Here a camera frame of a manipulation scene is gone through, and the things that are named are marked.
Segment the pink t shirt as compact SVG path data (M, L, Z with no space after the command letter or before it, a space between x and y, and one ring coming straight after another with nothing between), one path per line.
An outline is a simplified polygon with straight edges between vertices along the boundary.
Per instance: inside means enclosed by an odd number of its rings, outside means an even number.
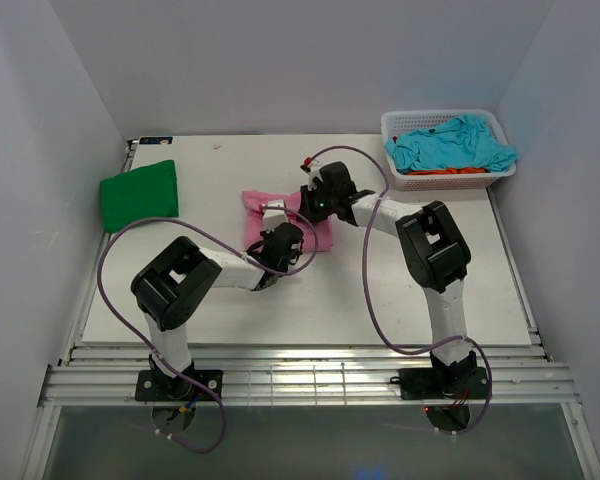
M301 194L299 191L291 194L266 193L257 190L242 192L242 201L246 209L246 226L244 229L244 247L249 247L261 239L260 232L264 230L263 214L260 206L271 201L283 200L287 208L298 211L300 207ZM333 247L333 229L330 220L314 224L318 243L308 225L299 220L295 214L287 213L289 221L298 226L304 235L304 252L329 252Z

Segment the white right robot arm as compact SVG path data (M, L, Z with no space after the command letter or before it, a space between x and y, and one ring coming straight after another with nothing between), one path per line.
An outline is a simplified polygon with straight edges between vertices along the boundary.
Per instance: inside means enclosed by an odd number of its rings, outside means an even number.
M400 242L407 270L423 289L429 313L434 370L431 382L444 397L454 397L477 368L473 345L467 340L463 292L470 249L447 206L401 203L372 190L359 190L346 165L323 165L306 159L301 169L308 183L300 189L300 213L313 223L334 215L365 229L363 250L373 230Z

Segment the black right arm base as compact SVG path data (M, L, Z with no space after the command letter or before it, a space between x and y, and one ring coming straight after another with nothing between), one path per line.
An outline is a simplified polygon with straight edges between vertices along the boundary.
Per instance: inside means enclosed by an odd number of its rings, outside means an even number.
M480 422L492 398L492 381L487 370L478 367L468 375L448 380L431 368L403 368L389 379L399 388L403 401L422 401L432 428L451 436L466 434L474 428L470 401L482 401L476 417Z

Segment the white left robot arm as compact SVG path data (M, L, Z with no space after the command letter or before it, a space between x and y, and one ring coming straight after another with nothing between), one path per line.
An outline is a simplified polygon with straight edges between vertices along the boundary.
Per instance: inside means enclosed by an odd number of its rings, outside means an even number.
M157 349L150 356L158 388L170 399L185 397L192 387L188 369L186 323L212 288L261 291L273 286L302 255L304 233L292 224L286 202L263 205L260 239L232 255L196 245L186 236L173 240L131 283Z

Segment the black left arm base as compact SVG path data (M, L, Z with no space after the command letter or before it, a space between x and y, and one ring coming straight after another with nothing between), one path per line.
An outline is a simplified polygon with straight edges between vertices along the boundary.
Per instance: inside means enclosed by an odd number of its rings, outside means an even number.
M156 429L167 434L183 433L192 424L201 402L214 402L205 389L160 369L142 370L137 377L133 399L151 404L151 419Z

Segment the white plastic basket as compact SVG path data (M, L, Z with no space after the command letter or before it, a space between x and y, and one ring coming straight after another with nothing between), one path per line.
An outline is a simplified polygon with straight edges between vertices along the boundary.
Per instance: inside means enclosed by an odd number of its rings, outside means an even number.
M382 115L381 134L384 148L385 142L393 136L406 134L422 128L430 128L464 114L484 116L488 120L491 134L504 145L509 145L495 115L487 110L409 110L390 111ZM410 176L401 174L396 170L386 150L385 155L389 164L389 170L394 179L394 186L398 190L481 189L490 186L499 179L512 176L516 171L515 162L507 171L502 173Z

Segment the orange t shirt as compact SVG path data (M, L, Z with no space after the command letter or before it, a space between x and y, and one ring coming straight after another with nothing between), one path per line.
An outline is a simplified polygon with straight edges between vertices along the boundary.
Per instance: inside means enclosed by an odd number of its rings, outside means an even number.
M467 168L446 168L438 170L414 170L409 171L406 175L410 176L428 176L428 175L474 175L486 174L489 170L485 168L467 167Z

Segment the green folded t shirt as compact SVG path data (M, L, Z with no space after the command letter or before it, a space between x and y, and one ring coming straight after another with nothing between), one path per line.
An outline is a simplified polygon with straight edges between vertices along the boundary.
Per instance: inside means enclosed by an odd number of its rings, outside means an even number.
M102 180L100 202L106 233L150 217L178 217L175 161L164 160Z

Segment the blue label sticker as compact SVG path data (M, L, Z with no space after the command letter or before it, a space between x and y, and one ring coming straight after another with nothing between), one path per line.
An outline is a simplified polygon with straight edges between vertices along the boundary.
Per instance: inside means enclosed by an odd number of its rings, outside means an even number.
M140 145L170 145L173 138L168 137L142 137L139 139Z

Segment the blue t shirt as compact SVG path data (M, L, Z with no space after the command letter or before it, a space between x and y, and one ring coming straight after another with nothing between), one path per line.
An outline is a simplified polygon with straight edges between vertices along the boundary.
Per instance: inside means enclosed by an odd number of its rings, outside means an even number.
M513 146L504 145L491 134L484 116L473 114L393 136L385 142L385 150L401 174L451 170L502 173L518 158Z

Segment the aluminium frame rail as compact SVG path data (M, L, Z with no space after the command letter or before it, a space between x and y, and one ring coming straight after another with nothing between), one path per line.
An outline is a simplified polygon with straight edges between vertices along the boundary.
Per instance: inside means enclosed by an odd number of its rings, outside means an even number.
M542 347L488 347L496 404L576 403L569 367L549 360ZM191 350L201 369L224 372L228 406L397 405L398 369L423 368L428 357L407 357L380 347L251 348L199 346ZM114 406L133 402L147 353L131 347L78 347L48 370L40 404Z

